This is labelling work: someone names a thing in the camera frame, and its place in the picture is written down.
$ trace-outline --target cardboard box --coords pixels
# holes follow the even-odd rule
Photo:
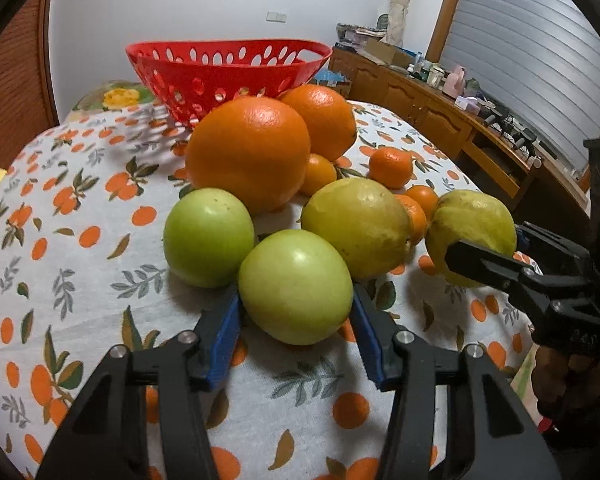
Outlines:
[[[351,92],[351,81],[348,79],[345,82],[335,82],[335,81],[318,81],[316,79],[312,79],[312,85],[320,85],[320,86],[328,86],[332,90],[335,90],[338,94],[340,94],[345,99],[349,99],[349,93]]]
[[[415,62],[415,59],[406,52],[400,50],[393,45],[381,43],[378,40],[371,39],[367,42],[365,50],[374,57],[377,57],[387,65],[401,66],[408,68],[410,64]]]

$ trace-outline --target white wall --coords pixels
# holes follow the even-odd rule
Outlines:
[[[404,48],[427,53],[441,6],[442,0],[411,0],[404,20]]]
[[[303,38],[333,44],[337,22],[375,26],[385,0],[51,0],[58,115],[104,80],[136,80],[124,48],[149,40]],[[268,10],[288,21],[265,21]]]

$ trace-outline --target table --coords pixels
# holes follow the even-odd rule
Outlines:
[[[413,184],[438,194],[477,189],[396,115],[352,105],[358,140],[338,160],[344,178],[363,176],[384,144],[410,150]],[[0,444],[29,477],[111,346],[152,348],[226,301],[227,290],[197,290],[170,275],[162,253],[164,221],[188,186],[188,134],[160,104],[91,115],[38,136],[0,184]],[[255,218],[256,232],[298,228],[304,202]],[[529,320],[506,295],[448,284],[423,242],[366,288],[376,307],[432,344],[483,343],[507,374],[531,346]],[[154,479],[164,475],[157,395],[148,390]],[[445,453],[444,395],[436,395],[432,463]],[[222,480],[361,480],[373,478],[392,398],[366,380],[348,322],[298,348],[247,320],[229,377],[203,396],[203,411]]]

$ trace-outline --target large orange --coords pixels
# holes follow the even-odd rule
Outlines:
[[[265,97],[234,99],[193,130],[187,172],[193,187],[219,187],[250,213],[280,207],[304,181],[311,142],[302,117]]]
[[[389,189],[400,189],[412,174],[411,155],[398,148],[378,148],[369,159],[369,177]]]
[[[356,142],[353,110],[336,91],[326,86],[303,85],[285,92],[280,100],[304,119],[312,153],[334,162]]]
[[[424,211],[427,216],[427,220],[431,222],[433,213],[436,212],[438,207],[438,196],[429,186],[411,186],[404,195],[413,198]]]

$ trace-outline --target window blind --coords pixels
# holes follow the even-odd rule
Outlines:
[[[459,0],[440,64],[540,130],[574,168],[600,136],[600,37],[571,0]]]

